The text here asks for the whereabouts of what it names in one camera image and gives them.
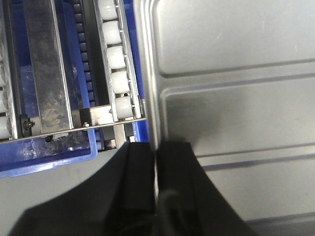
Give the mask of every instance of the metal edge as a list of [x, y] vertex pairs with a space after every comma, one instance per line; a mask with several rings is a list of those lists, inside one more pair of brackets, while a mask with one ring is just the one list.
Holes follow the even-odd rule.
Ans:
[[126, 13], [125, 13], [125, 7], [124, 7], [124, 1], [123, 0], [117, 0], [118, 8], [118, 17], [120, 19], [120, 26], [122, 33], [122, 43], [123, 48], [125, 50], [125, 53], [127, 55], [126, 57], [126, 70], [129, 75], [130, 79], [130, 95], [133, 100], [134, 104], [134, 113], [136, 118], [141, 118], [141, 108], [140, 108], [140, 101], [139, 101], [139, 92], [138, 92], [138, 86], [137, 86], [137, 80], [136, 80], [136, 74], [134, 70], [134, 64], [133, 64], [133, 57], [132, 57], [132, 51], [130, 46], [130, 38], [129, 38], [129, 32], [128, 32], [128, 25], [127, 25], [127, 19], [126, 19]]
[[64, 61], [63, 61], [63, 52], [62, 52], [62, 45], [61, 45], [61, 40], [60, 40], [60, 32], [59, 32], [59, 26], [58, 26], [55, 0], [50, 0], [50, 1], [51, 1], [53, 17], [54, 17], [54, 21], [55, 21], [55, 31], [56, 31], [56, 37], [57, 37], [57, 49], [58, 49], [58, 53], [59, 53], [59, 65], [60, 65], [60, 70], [62, 72], [62, 77], [63, 77], [63, 87], [64, 87], [64, 90], [66, 92], [65, 102], [66, 102], [66, 107], [68, 110], [67, 116], [69, 119], [70, 127], [73, 128], [74, 125], [73, 125], [72, 116], [71, 116], [71, 105], [70, 105], [70, 98], [68, 96], [68, 85], [67, 85], [67, 78], [66, 78], [66, 74], [65, 74], [65, 67], [64, 67]]
[[157, 82], [154, 64], [154, 39], [152, 38], [152, 18], [150, 10], [156, 1], [139, 0], [134, 2], [135, 21], [139, 44], [141, 72], [146, 94], [146, 116], [150, 128], [150, 140], [153, 150], [157, 150], [161, 141], [161, 129], [158, 108]]
[[108, 124], [100, 124], [100, 125], [89, 126], [89, 127], [82, 127], [82, 128], [75, 128], [75, 129], [56, 131], [56, 132], [51, 132], [51, 133], [47, 133], [47, 134], [40, 134], [40, 135], [36, 135], [36, 136], [29, 136], [29, 137], [21, 138], [19, 140], [3, 141], [3, 142], [0, 142], [0, 145], [13, 143], [13, 142], [16, 142], [16, 141], [24, 141], [24, 140], [29, 140], [29, 139], [47, 137], [47, 136], [51, 136], [51, 135], [58, 135], [58, 134], [63, 134], [63, 133], [72, 133], [72, 132], [76, 132], [76, 131], [87, 131], [87, 130], [90, 130], [90, 129], [98, 129], [98, 128], [110, 127], [110, 126], [115, 126], [115, 125], [123, 125], [123, 124], [127, 124], [127, 123], [133, 123], [133, 122], [144, 121], [144, 120], [146, 120], [146, 118], [124, 120], [124, 121], [118, 121], [118, 122], [108, 123]]
[[6, 76], [6, 94], [8, 99], [8, 114], [10, 117], [11, 122], [11, 135], [12, 139], [18, 139], [18, 130], [17, 130], [17, 119], [16, 119], [16, 112], [15, 112], [15, 104], [14, 104], [14, 96], [13, 96], [13, 88], [12, 88], [12, 79], [11, 79], [11, 70], [9, 65], [9, 55], [8, 55], [8, 48], [7, 48], [7, 36], [5, 30], [5, 20], [4, 20], [4, 13], [3, 13], [3, 2], [0, 0], [0, 17], [3, 22], [3, 29], [2, 29], [2, 37], [3, 37], [3, 44], [4, 44], [4, 51], [3, 51], [3, 66], [6, 68], [7, 76]]
[[99, 32], [99, 41], [100, 41], [100, 46], [102, 49], [102, 55], [103, 55], [103, 64], [104, 64], [104, 72], [105, 72], [105, 79], [107, 83], [107, 90], [108, 90], [108, 96], [109, 96], [109, 102], [112, 107], [112, 115], [113, 115], [113, 120], [118, 121], [117, 118], [117, 112], [116, 112], [116, 104], [115, 104], [115, 93], [112, 88], [112, 83], [111, 83], [111, 69], [109, 68], [108, 61], [107, 61], [107, 47], [105, 43], [105, 38], [103, 34], [103, 20], [100, 15], [99, 7], [98, 7], [98, 1], [93, 0], [94, 3], [94, 10], [95, 10], [95, 16], [96, 16], [96, 23], [97, 23], [97, 28]]

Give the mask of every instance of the blue crate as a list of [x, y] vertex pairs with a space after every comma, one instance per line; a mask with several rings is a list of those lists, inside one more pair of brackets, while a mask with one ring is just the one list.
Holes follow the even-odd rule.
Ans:
[[[29, 116], [38, 115], [36, 97], [34, 97], [34, 84], [32, 80], [31, 58], [28, 47], [25, 17], [21, 1], [15, 0], [12, 4], [14, 17], [15, 37], [19, 56], [20, 75], [24, 92], [24, 108]], [[72, 107], [78, 106], [78, 98], [84, 108], [90, 106], [89, 95], [84, 73], [84, 67], [80, 54], [80, 45], [77, 36], [76, 22], [72, 4], [64, 1], [63, 13], [71, 54], [71, 63], [76, 68], [76, 79], [69, 90]], [[0, 177], [15, 177], [43, 170], [55, 169], [60, 165], [77, 163], [90, 160], [97, 155], [97, 146], [94, 130], [78, 134], [82, 139], [86, 138], [87, 147], [77, 146], [74, 150], [63, 150], [58, 154], [47, 155], [41, 150], [46, 145], [42, 138], [0, 145]]]

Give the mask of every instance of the bolt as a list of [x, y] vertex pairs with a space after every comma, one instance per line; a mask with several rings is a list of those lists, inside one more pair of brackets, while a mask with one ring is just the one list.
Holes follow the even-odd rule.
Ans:
[[83, 127], [89, 127], [89, 126], [90, 126], [90, 124], [89, 124], [89, 123], [84, 122]]
[[34, 125], [35, 125], [35, 123], [34, 123], [34, 122], [31, 122], [31, 121], [25, 121], [25, 122], [23, 123], [23, 127], [24, 127], [26, 130], [31, 129]]

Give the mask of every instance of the stainless steel panel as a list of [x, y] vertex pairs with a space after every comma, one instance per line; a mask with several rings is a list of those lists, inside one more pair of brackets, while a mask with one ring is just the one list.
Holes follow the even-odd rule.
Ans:
[[41, 132], [73, 128], [54, 0], [23, 0]]
[[204, 166], [315, 153], [315, 2], [139, 0], [151, 140]]

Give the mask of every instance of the white roller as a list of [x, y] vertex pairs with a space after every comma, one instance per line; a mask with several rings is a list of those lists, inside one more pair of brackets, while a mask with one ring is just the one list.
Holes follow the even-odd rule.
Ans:
[[101, 142], [97, 142], [96, 145], [97, 145], [98, 151], [102, 150], [102, 143]]
[[8, 110], [8, 99], [6, 92], [0, 90], [0, 113], [6, 112]]
[[0, 62], [0, 87], [5, 86], [5, 72], [2, 62]]
[[107, 60], [111, 69], [121, 69], [126, 67], [122, 46], [107, 49]]
[[114, 0], [98, 0], [100, 15], [103, 20], [113, 20], [117, 18]]
[[0, 117], [0, 139], [11, 138], [11, 125], [9, 117]]
[[115, 99], [118, 119], [133, 117], [131, 97], [119, 97]]
[[103, 23], [103, 33], [107, 44], [117, 44], [122, 42], [118, 21], [108, 21]]
[[111, 74], [114, 93], [129, 92], [129, 83], [126, 71], [119, 71]]

